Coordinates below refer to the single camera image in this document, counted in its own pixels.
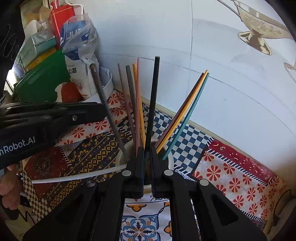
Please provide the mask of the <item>person's left hand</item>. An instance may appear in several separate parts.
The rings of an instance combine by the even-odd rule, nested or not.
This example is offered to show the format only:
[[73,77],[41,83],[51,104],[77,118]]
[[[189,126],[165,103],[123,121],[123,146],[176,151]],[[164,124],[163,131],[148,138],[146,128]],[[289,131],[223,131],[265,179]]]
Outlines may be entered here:
[[3,206],[10,210],[17,209],[20,204],[21,187],[17,172],[17,167],[13,164],[8,166],[6,173],[1,177],[1,201]]

